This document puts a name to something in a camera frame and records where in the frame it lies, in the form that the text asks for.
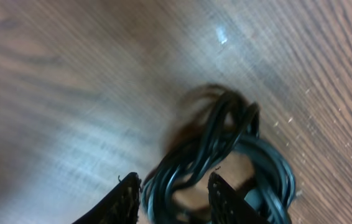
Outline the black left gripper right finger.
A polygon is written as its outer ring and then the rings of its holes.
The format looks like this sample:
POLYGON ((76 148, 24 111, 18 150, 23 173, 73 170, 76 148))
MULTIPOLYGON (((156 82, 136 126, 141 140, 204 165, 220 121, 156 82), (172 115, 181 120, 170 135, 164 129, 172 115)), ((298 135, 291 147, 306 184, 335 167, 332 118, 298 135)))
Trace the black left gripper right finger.
POLYGON ((269 224, 215 172, 208 180, 208 191, 213 224, 269 224))

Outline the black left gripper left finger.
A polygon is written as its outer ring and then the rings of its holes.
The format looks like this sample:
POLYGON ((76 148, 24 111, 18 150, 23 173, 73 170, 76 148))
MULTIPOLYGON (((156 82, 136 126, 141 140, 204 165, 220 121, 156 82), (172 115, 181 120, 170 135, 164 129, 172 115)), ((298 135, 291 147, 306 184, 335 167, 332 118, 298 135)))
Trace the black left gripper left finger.
POLYGON ((97 205, 73 224, 136 224, 140 206, 141 179, 130 172, 97 205))

